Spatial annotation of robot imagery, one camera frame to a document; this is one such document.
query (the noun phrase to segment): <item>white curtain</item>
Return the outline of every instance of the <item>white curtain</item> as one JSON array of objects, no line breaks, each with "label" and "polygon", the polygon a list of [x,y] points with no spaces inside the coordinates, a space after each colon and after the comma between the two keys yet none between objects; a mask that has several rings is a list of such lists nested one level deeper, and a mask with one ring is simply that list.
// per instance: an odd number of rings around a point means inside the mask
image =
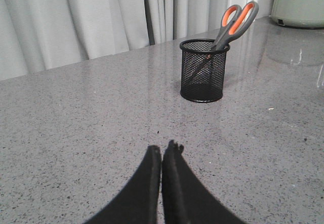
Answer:
[{"label": "white curtain", "polygon": [[0,80],[213,30],[247,1],[0,0]]}]

